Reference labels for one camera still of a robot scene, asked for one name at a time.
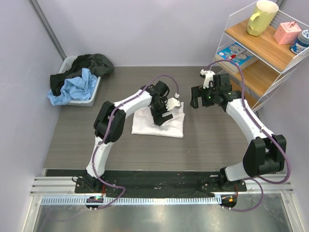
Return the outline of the white long sleeve shirt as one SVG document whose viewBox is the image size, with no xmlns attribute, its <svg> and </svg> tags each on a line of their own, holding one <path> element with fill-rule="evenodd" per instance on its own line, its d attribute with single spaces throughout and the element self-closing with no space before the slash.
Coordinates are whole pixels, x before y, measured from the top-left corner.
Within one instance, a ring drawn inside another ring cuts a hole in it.
<svg viewBox="0 0 309 232">
<path fill-rule="evenodd" d="M 131 133 L 183 138 L 183 122 L 185 117 L 183 105 L 184 102 L 181 102 L 180 108 L 173 109 L 171 111 L 173 118 L 164 122 L 161 126 L 154 123 L 149 107 L 141 108 L 134 113 Z"/>
</svg>

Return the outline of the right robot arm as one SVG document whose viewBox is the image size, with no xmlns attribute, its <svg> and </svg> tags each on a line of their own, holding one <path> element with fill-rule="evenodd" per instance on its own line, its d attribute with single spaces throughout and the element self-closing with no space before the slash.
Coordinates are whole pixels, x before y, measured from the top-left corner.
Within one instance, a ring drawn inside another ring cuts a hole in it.
<svg viewBox="0 0 309 232">
<path fill-rule="evenodd" d="M 249 144 L 241 162 L 220 169 L 220 189 L 228 191 L 240 180 L 282 171 L 285 165 L 282 152 L 286 150 L 284 136 L 275 135 L 264 127 L 247 101 L 242 99 L 241 91 L 232 89 L 228 74 L 201 70 L 200 76 L 204 83 L 191 88 L 191 107 L 198 108 L 198 98 L 201 98 L 202 106 L 222 107 L 237 123 Z"/>
</svg>

